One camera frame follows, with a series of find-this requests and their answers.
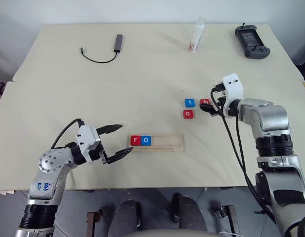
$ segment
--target white bottle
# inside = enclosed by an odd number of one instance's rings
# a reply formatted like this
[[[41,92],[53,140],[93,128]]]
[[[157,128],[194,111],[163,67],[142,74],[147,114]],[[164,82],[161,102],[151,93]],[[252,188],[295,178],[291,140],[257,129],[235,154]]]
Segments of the white bottle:
[[[204,31],[204,27],[205,27],[205,18],[204,17],[199,17],[196,25],[195,25],[195,29],[193,31],[192,34],[192,39],[190,42],[190,45],[188,46],[188,51],[191,53],[195,53],[198,43],[201,40],[203,31]]]

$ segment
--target table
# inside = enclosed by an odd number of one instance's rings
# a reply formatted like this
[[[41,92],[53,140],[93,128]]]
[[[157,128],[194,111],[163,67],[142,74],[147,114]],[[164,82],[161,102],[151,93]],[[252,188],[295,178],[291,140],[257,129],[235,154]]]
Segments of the table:
[[[245,180],[222,121],[195,108],[195,119],[182,118],[184,98],[209,96],[215,82],[9,82],[0,101],[0,189],[28,189],[38,170],[38,157],[48,150],[72,119],[100,127],[124,127],[101,136],[108,155],[127,147],[136,133],[184,134],[183,153],[130,153],[103,165],[74,169],[68,189],[133,187],[243,186]],[[295,152],[305,172],[305,89],[299,81],[243,82],[245,96],[283,105],[289,115]],[[235,120],[227,120],[235,137]],[[74,127],[60,140],[75,140]],[[251,128],[240,123],[248,174],[259,170]]]
[[[271,54],[248,59],[234,34],[237,24],[207,24],[196,53],[187,53],[194,24],[46,25],[38,35],[14,81],[200,81],[236,72],[246,80],[294,80],[303,77],[269,25],[257,25]],[[122,51],[114,56],[116,34]]]
[[[193,24],[45,26],[0,100],[0,190],[28,189],[38,157],[75,118],[95,127],[123,124],[101,137],[108,155],[127,147],[136,133],[182,133],[185,151],[130,153],[111,165],[85,164],[68,175],[68,189],[246,185],[221,119],[198,107],[195,119],[182,118],[184,99],[208,98],[230,73],[239,75],[245,96],[286,108],[305,173],[303,77],[268,25],[258,25],[271,49],[263,60],[244,56],[236,26],[206,25],[195,54],[187,52]],[[115,61],[101,65],[81,56],[83,46],[89,57],[109,59],[116,34],[124,35],[124,44]],[[234,119],[228,123],[235,135]],[[254,180],[255,142],[250,127],[241,123],[240,130]],[[74,141],[76,132],[68,130],[60,143]]]

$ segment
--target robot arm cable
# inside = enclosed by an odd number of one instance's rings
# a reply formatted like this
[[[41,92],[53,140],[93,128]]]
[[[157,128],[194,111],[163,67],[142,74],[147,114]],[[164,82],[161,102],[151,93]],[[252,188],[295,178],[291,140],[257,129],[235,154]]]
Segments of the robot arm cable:
[[[228,136],[229,136],[229,138],[230,138],[230,141],[231,141],[233,150],[234,150],[234,152],[235,152],[235,155],[236,155],[236,157],[237,157],[238,163],[239,163],[239,165],[240,165],[240,167],[241,167],[241,169],[242,169],[242,171],[243,171],[243,174],[244,174],[244,176],[245,176],[245,180],[246,180],[246,183],[247,183],[247,185],[248,185],[248,188],[249,188],[250,192],[252,193],[253,197],[255,198],[255,200],[257,201],[257,203],[258,203],[258,204],[261,206],[261,208],[263,209],[263,211],[264,211],[264,212],[270,217],[270,219],[275,223],[274,214],[269,210],[269,208],[268,208],[264,203],[262,203],[262,202],[259,200],[258,194],[257,194],[257,192],[255,191],[255,189],[254,189],[254,187],[253,187],[253,185],[252,185],[252,183],[251,183],[251,181],[250,181],[250,179],[249,179],[249,177],[248,177],[248,175],[247,175],[247,172],[246,172],[246,169],[245,169],[245,165],[244,165],[244,164],[245,164],[245,163],[244,163],[244,155],[243,155],[243,150],[242,150],[242,145],[241,145],[241,140],[240,140],[239,126],[237,126],[237,127],[238,127],[238,129],[237,129],[237,137],[238,137],[238,142],[239,142],[239,147],[240,147],[241,159],[242,159],[242,162],[243,162],[243,163],[241,162],[241,160],[240,160],[240,158],[239,158],[238,152],[237,152],[236,147],[235,147],[235,143],[234,143],[234,141],[233,141],[232,135],[231,135],[231,133],[230,133],[229,126],[228,126],[228,124],[227,124],[227,122],[226,122],[226,119],[225,119],[225,117],[224,117],[224,115],[223,115],[223,112],[222,112],[221,108],[219,107],[219,105],[217,104],[217,102],[216,102],[216,100],[215,100],[215,98],[214,98],[214,96],[213,96],[213,92],[214,92],[214,91],[215,91],[215,89],[213,88],[213,89],[211,90],[211,99],[212,99],[213,103],[215,104],[216,108],[218,109],[219,115],[221,116],[222,121],[223,121],[223,123],[224,123],[224,125],[225,125],[225,127],[226,127],[226,130],[227,130]]]
[[[62,135],[65,133],[66,130],[68,130],[69,127],[71,127],[74,123],[78,122],[79,127],[81,127],[82,125],[84,125],[84,122],[82,121],[82,119],[77,118],[73,121],[71,121],[61,132],[60,134],[57,136],[57,138],[55,139],[54,143],[51,146],[51,149],[53,149],[55,147],[55,145],[57,144],[57,142],[59,141],[59,139],[62,137]]]

